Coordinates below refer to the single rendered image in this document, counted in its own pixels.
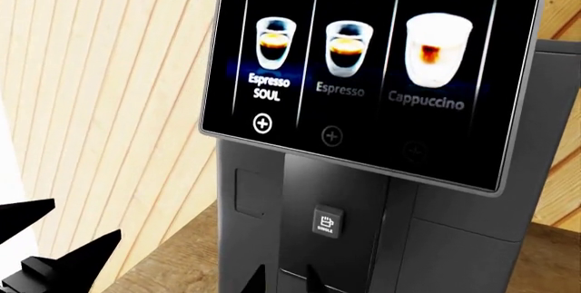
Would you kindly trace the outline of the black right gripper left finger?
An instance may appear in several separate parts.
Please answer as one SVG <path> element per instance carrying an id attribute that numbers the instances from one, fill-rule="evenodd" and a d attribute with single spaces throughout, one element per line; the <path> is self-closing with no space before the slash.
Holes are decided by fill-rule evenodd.
<path id="1" fill-rule="evenodd" d="M 259 265 L 243 289 L 243 293 L 266 293 L 265 265 Z"/>

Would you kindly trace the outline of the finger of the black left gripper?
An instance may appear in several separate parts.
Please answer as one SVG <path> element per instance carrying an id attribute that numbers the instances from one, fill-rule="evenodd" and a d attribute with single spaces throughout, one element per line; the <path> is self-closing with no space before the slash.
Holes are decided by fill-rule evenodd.
<path id="1" fill-rule="evenodd" d="M 54 199 L 0 205 L 0 245 L 35 224 L 54 208 Z"/>
<path id="2" fill-rule="evenodd" d="M 59 259 L 51 259 L 48 293 L 89 293 L 121 239 L 122 231 L 114 230 Z"/>

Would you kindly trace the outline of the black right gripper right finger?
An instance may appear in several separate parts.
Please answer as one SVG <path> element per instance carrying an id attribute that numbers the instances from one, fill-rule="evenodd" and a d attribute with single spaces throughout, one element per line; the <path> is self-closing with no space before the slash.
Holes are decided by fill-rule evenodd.
<path id="1" fill-rule="evenodd" d="M 306 266 L 306 289 L 307 293 L 328 293 L 327 287 L 323 284 L 319 274 L 312 265 Z"/>

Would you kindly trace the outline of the square single cup button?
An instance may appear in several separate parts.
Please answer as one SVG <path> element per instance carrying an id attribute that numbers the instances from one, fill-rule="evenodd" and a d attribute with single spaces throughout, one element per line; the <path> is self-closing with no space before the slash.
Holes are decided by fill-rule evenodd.
<path id="1" fill-rule="evenodd" d="M 340 237 L 343 221 L 344 210 L 327 205 L 316 205 L 311 231 L 327 238 L 337 239 Z"/>

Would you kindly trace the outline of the dark grey coffee machine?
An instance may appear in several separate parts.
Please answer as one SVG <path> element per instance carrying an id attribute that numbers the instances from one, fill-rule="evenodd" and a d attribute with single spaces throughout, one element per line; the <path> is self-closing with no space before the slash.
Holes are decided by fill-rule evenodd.
<path id="1" fill-rule="evenodd" d="M 266 293 L 307 293 L 312 265 L 328 293 L 505 293 L 580 83 L 581 43 L 537 37 L 497 196 L 215 137 L 219 292 L 265 265 Z M 339 238 L 316 205 L 344 210 Z"/>

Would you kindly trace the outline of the black touchscreen display panel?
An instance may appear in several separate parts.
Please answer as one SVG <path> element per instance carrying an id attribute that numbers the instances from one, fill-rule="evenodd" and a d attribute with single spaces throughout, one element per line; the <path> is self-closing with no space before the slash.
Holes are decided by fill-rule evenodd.
<path id="1" fill-rule="evenodd" d="M 497 196 L 545 0 L 218 0 L 214 137 Z"/>

